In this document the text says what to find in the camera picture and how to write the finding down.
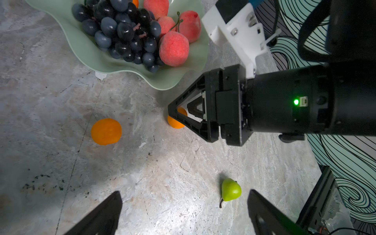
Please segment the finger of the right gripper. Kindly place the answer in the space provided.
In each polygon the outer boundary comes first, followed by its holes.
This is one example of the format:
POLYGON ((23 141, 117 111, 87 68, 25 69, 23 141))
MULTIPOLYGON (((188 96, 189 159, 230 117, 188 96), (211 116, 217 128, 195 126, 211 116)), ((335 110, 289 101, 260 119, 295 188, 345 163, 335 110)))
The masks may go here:
POLYGON ((200 75, 197 80, 191 84, 181 95, 168 105, 168 113, 176 113, 177 108, 186 103, 189 113, 211 113, 211 94, 210 94, 210 72, 207 71, 200 75), (192 98, 200 94, 202 110, 198 109, 199 104, 191 104, 192 98))
POLYGON ((197 134, 206 142, 214 143, 219 139, 219 127, 214 122, 205 120, 198 122, 197 120, 180 113, 177 108, 168 108, 168 115, 185 125, 189 130, 197 134))

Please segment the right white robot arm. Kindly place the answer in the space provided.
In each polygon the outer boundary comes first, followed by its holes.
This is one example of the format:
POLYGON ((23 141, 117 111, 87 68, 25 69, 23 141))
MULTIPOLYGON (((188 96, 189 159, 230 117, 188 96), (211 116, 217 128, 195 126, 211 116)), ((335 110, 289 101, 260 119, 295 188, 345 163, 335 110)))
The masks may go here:
POLYGON ((284 143, 305 134, 376 134, 376 3, 321 1, 298 34, 312 65, 257 74, 267 50, 249 1, 218 1, 202 18, 210 39, 229 43, 241 63, 202 74, 168 114, 207 142, 242 146, 255 132, 284 143))

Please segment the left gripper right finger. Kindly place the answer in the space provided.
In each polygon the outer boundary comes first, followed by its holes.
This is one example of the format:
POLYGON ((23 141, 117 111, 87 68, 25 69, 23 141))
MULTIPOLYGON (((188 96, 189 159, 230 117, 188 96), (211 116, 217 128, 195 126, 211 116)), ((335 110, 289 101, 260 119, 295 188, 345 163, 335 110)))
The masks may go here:
POLYGON ((248 214, 257 235, 307 235, 256 190, 249 192, 248 214))

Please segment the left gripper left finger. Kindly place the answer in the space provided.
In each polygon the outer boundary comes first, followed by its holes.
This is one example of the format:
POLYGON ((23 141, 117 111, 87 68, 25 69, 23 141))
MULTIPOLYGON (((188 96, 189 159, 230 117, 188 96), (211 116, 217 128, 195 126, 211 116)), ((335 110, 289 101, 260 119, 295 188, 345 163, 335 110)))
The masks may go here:
POLYGON ((115 191, 65 234, 114 235, 118 228, 121 210, 121 194, 115 191))

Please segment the light green wavy fruit bowl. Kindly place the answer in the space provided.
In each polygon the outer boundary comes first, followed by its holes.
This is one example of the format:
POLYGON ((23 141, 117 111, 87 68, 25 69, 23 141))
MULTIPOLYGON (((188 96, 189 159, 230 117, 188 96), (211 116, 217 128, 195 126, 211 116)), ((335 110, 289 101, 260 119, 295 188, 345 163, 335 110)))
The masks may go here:
POLYGON ((176 86, 190 70, 202 71, 208 58, 209 37, 205 29, 199 39, 190 44, 187 61, 180 67, 162 66, 156 73, 149 72, 145 66, 116 60, 109 53, 101 51, 93 37, 84 33, 82 25, 71 12, 76 1, 27 1, 40 11, 51 15, 62 28, 71 50, 82 64, 103 74, 133 72, 143 78, 156 90, 165 91, 176 86))

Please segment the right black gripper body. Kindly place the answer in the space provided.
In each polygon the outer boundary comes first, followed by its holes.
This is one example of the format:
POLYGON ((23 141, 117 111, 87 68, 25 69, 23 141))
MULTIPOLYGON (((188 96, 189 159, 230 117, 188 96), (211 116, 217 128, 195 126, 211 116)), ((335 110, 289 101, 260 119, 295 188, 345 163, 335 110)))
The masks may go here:
POLYGON ((253 133, 278 133, 284 143, 332 125, 332 82, 321 65, 245 78, 241 65, 210 74, 210 125, 230 146, 253 133))

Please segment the dark fake grape bunch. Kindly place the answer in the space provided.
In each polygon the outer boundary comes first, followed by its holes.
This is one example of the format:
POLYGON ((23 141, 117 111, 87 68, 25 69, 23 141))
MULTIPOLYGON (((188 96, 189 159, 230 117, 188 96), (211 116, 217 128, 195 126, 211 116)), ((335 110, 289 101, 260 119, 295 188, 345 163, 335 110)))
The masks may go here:
POLYGON ((163 65, 159 57, 162 27, 151 11, 131 1, 85 1, 74 4, 71 12, 97 47, 114 59, 143 64, 152 73, 163 65))

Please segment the orange fake kumquat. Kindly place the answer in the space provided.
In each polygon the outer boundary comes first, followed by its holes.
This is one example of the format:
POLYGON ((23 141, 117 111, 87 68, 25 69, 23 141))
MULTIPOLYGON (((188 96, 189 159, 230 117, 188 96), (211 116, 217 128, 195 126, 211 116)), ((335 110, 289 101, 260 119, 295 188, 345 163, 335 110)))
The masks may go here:
POLYGON ((132 3, 136 6, 136 8, 139 8, 139 0, 132 0, 132 3))
MULTIPOLYGON (((179 107, 178 108, 178 112, 187 116, 187 112, 186 110, 183 108, 183 107, 179 107)), ((179 121, 177 121, 176 119, 172 118, 171 116, 168 116, 167 117, 167 122, 168 124, 172 127, 172 128, 175 128, 175 129, 181 129, 181 128, 184 128, 185 125, 180 123, 179 121)))
POLYGON ((117 143, 122 135, 122 128, 118 121, 105 118, 98 120, 91 129, 91 137, 101 146, 117 143))

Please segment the pink fake peach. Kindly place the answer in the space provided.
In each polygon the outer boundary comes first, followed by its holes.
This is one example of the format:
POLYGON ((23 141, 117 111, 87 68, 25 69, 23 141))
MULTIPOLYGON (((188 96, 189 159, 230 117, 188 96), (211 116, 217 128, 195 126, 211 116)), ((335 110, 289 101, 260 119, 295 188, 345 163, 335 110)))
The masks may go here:
POLYGON ((169 10, 168 0, 144 0, 144 8, 154 14, 155 19, 167 16, 169 10))
POLYGON ((176 31, 184 35, 189 43, 196 42, 201 34, 201 21, 195 11, 185 11, 179 15, 179 23, 176 31))
POLYGON ((171 31, 161 38, 159 56, 164 64, 179 67, 183 65, 189 55, 190 44, 181 33, 171 31))
POLYGON ((176 22, 169 16, 160 17, 158 24, 161 26, 160 38, 170 31, 176 31, 176 22))

